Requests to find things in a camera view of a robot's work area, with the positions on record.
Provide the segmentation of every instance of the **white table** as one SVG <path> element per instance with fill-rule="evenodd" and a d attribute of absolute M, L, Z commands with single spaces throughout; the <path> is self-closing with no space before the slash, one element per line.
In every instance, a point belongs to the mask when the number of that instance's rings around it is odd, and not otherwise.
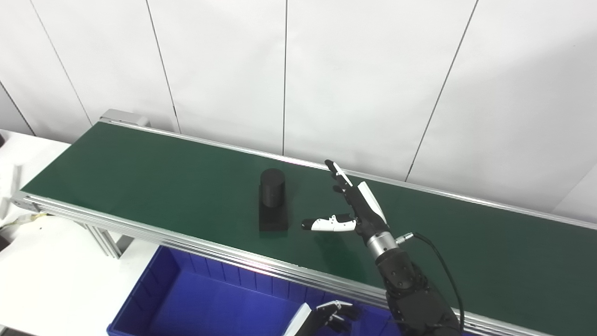
<path fill-rule="evenodd" d="M 20 187 L 68 144 L 0 130 L 0 160 L 21 166 Z M 11 206 L 10 222 L 26 210 Z M 8 235 L 0 252 L 0 325 L 36 336 L 106 335 L 157 245 L 134 240 L 120 259 L 104 256 L 89 233 L 42 217 Z"/>

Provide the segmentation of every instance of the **blue bin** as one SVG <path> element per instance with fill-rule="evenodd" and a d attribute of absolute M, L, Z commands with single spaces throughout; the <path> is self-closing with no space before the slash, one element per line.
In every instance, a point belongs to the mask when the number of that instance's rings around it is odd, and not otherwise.
<path fill-rule="evenodd" d="M 161 246 L 108 326 L 111 336 L 281 336 L 298 307 L 338 295 Z M 347 336 L 396 336 L 387 310 L 358 304 Z M 338 335 L 323 327 L 318 336 Z"/>

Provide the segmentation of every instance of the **green conveyor belt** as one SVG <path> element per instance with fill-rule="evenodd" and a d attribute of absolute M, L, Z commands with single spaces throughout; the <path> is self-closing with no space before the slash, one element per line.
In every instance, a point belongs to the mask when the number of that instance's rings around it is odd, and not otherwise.
<path fill-rule="evenodd" d="M 258 231 L 259 176 L 272 167 L 287 179 L 287 233 Z M 98 123 L 23 191 L 381 287 L 355 233 L 300 229 L 304 218 L 350 212 L 333 183 L 324 170 Z M 467 311 L 554 335 L 595 334 L 596 230 L 368 183 L 394 236 L 418 231 L 436 243 Z M 456 306 L 434 254 L 405 246 Z"/>

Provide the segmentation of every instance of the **table leg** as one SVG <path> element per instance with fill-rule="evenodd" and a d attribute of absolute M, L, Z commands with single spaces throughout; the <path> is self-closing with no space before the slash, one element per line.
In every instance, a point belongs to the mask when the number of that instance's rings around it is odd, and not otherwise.
<path fill-rule="evenodd" d="M 91 233 L 91 236 L 93 236 L 93 239 L 95 239 L 96 243 L 100 246 L 100 249 L 105 255 L 116 259 L 120 258 L 123 251 L 114 242 L 114 239 L 112 239 L 112 236 L 110 236 L 108 231 L 85 223 L 79 224 L 87 229 L 89 233 Z"/>

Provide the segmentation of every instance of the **robotic arm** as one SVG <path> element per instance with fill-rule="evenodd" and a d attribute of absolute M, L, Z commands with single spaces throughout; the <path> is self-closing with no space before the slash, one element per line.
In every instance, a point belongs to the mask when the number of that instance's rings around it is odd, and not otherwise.
<path fill-rule="evenodd" d="M 305 219 L 303 229 L 354 230 L 362 237 L 383 278 L 387 304 L 404 336 L 461 336 L 461 326 L 450 305 L 398 246 L 367 183 L 355 187 L 336 163 L 326 160 L 325 164 L 337 181 L 334 191 L 344 195 L 355 218 L 337 215 Z"/>

